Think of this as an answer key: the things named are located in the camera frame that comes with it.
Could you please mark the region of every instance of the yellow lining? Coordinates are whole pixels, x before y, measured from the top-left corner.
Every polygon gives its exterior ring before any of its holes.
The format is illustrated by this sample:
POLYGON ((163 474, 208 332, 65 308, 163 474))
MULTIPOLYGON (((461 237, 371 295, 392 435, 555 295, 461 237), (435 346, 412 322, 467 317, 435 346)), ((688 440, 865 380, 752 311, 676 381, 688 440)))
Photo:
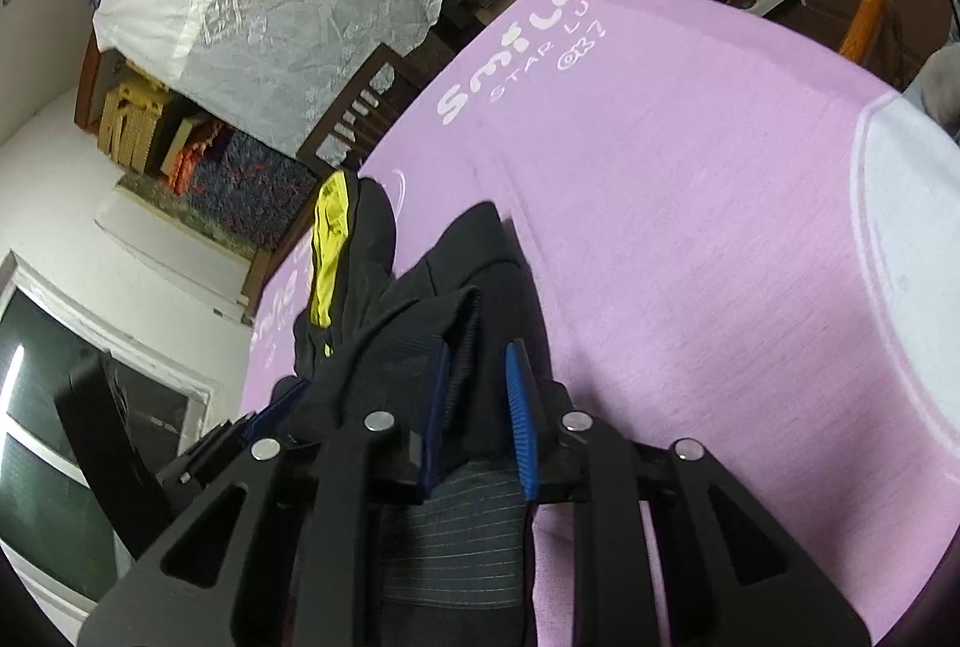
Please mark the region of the yellow lining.
POLYGON ((310 321, 315 326, 330 327, 330 304, 337 278, 340 251, 347 243, 347 178, 337 171, 320 187, 313 222, 313 255, 317 276, 310 299, 310 321))

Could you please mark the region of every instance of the fabric pile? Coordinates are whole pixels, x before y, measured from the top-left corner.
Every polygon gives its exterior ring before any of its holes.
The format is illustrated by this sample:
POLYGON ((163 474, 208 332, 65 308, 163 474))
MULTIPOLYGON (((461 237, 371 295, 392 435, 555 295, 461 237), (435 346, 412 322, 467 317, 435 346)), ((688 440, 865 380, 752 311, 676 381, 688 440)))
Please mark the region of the fabric pile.
POLYGON ((199 153, 191 150, 191 173, 181 189, 196 211, 257 246, 275 249, 317 181, 296 160, 220 126, 200 142, 199 153))
POLYGON ((443 481, 381 523, 381 642, 505 647, 533 626, 524 584, 528 507, 512 458, 504 381, 508 342, 539 340, 526 273, 492 203, 458 217, 414 268, 391 275, 395 221, 372 179, 338 172, 317 203, 314 284, 295 324, 296 376, 308 387, 280 426, 310 444, 348 420, 389 411, 421 431, 449 347, 443 481))

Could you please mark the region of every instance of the window frame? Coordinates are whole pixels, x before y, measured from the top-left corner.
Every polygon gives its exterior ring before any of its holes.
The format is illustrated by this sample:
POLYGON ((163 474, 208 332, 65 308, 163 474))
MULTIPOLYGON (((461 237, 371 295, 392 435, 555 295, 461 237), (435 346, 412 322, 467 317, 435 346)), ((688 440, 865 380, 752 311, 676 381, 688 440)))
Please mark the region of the window frame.
MULTIPOLYGON (((31 302, 54 318, 59 324, 80 336, 98 350, 109 352, 120 363, 144 374, 150 379, 188 398, 184 417, 184 430, 179 439, 178 452, 198 441, 206 430, 210 404, 219 386, 197 372, 182 367, 170 358, 138 342, 133 336, 106 323, 102 318, 74 302, 69 296, 47 281, 15 252, 11 251, 0 262, 0 320, 17 291, 25 294, 31 302)), ((61 474, 87 487, 83 471, 61 454, 43 444, 9 415, 0 415, 0 429, 23 446, 46 465, 56 468, 61 474)), ((114 534, 117 574, 123 576, 133 560, 114 534)), ((69 586, 35 567, 16 550, 0 540, 0 548, 7 555, 17 574, 28 588, 42 597, 51 606, 66 615, 83 619, 93 611, 96 602, 91 601, 69 586)))

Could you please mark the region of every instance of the window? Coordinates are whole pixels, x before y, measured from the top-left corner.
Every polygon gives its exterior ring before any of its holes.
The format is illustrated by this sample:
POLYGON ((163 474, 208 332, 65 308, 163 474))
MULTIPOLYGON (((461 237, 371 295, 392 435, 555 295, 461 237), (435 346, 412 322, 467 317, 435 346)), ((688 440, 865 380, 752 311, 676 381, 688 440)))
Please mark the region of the window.
POLYGON ((21 575, 90 612, 130 564, 54 406, 80 359, 109 352, 131 439, 154 473, 200 438, 210 386, 83 312, 11 256, 0 265, 0 543, 21 575))

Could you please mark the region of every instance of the metal screw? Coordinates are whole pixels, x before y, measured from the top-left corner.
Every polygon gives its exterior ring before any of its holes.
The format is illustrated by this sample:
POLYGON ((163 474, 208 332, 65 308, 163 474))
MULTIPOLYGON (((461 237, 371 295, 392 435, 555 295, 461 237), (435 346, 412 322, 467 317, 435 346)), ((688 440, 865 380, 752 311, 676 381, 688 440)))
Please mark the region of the metal screw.
POLYGON ((363 420, 367 430, 371 430, 373 433, 383 433, 385 430, 390 430, 394 427, 395 422, 396 420, 390 412, 370 412, 363 420))
POLYGON ((254 460, 272 460, 280 454, 280 442, 276 439, 261 439, 250 449, 254 460))
POLYGON ((674 444, 673 451, 680 460, 700 460, 704 456, 704 446, 696 439, 680 439, 674 444))
POLYGON ((573 433, 583 433, 593 427, 593 417, 584 412, 567 412, 561 422, 563 427, 573 433))

